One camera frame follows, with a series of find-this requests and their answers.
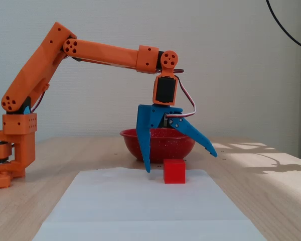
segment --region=red cube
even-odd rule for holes
[[[164,182],[166,184],[186,182],[186,165],[183,159],[164,159]]]

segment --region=wooden table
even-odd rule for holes
[[[196,144],[188,169],[204,169],[267,240],[301,240],[301,160],[243,138]],[[144,168],[118,138],[53,138],[37,144],[26,178],[0,189],[0,240],[31,240],[79,171]]]

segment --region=orange joint bracket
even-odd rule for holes
[[[178,57],[174,51],[166,51],[161,56],[162,72],[156,77],[153,91],[153,103],[175,105],[178,79],[174,75]]]

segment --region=red bowl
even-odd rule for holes
[[[136,129],[120,133],[125,144],[137,160],[142,161]],[[150,162],[163,163],[164,159],[183,159],[191,150],[195,141],[175,129],[157,128],[150,130]]]

